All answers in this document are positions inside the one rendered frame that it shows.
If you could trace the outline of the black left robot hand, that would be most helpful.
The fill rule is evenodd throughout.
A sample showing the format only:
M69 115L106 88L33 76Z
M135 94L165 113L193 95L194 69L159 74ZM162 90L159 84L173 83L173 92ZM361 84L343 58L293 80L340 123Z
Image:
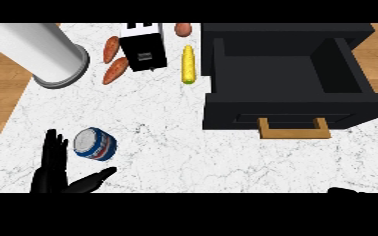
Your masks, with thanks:
M69 183L67 147L69 140L57 134L55 129L49 129L44 143L42 165L35 172L32 181L32 193L92 193L117 172L117 168L110 167Z

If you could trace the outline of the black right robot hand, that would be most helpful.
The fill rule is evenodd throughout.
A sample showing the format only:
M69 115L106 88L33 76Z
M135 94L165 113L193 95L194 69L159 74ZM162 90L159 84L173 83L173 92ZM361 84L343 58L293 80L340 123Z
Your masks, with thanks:
M365 193L365 192L358 192L352 189L340 188L340 187L331 187L329 189L329 193Z

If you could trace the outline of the blue and red can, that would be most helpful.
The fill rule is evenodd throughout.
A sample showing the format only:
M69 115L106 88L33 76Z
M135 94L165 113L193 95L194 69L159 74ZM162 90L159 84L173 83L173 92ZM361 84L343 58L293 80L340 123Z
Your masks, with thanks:
M100 128L91 127L80 131L75 138L75 152L80 157L107 161L117 151L116 138Z

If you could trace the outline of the black drawer front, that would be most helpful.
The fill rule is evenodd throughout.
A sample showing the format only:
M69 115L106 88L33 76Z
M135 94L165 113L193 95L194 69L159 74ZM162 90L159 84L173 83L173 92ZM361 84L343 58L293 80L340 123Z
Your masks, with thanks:
M326 118L331 129L348 129L378 118L378 94L207 94L206 130L258 129L259 118L274 129L311 129L315 118Z

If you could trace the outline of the black open drawer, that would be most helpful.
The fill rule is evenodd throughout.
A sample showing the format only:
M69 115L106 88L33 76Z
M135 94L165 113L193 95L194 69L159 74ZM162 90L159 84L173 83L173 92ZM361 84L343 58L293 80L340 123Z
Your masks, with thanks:
M228 56L224 41L215 41L212 92L207 94L300 96L324 93L378 94L342 38L326 40L308 56Z

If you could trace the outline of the orange sweet potato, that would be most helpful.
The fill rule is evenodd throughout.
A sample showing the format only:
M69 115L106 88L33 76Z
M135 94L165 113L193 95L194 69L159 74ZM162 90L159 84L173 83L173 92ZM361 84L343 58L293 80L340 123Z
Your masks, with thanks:
M117 36L113 36L106 43L106 48L104 48L104 63L108 64L117 53L119 53L119 49L120 49L120 39Z
M178 23L175 31L179 37L188 37L193 33L193 26L190 23Z
M113 83L120 76L125 74L129 67L129 60L126 57L119 58L111 67L107 70L106 76L104 76L104 84L108 85Z

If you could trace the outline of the black and white toaster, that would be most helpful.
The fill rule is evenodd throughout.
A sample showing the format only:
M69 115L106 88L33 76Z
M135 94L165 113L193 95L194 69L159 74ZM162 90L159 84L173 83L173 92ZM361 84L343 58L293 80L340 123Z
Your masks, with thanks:
M168 66L162 23L123 23L120 46L135 72Z

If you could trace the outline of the yellow corn cob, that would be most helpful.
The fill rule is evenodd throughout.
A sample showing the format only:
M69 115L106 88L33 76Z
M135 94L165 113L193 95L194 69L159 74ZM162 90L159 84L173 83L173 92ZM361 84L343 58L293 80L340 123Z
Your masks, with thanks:
M185 84L193 84L197 80L196 76L196 54L191 45L184 48L182 54L182 82Z

